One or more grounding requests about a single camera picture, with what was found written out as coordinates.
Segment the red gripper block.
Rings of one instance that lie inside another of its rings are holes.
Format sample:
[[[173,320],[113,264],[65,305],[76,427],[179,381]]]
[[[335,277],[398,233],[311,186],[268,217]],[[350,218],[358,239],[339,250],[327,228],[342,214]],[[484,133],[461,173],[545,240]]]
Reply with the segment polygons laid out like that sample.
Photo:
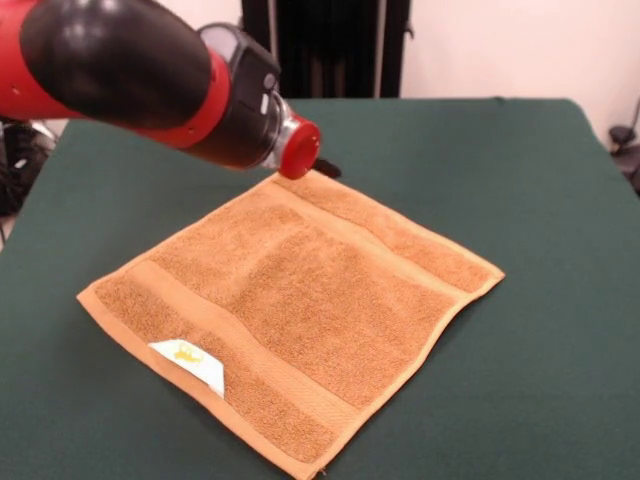
[[[339,178],[341,169],[324,158],[318,158],[322,135],[319,127],[302,117],[292,117],[283,125],[283,140],[277,157],[278,172],[289,180],[297,180],[313,169],[329,178]]]

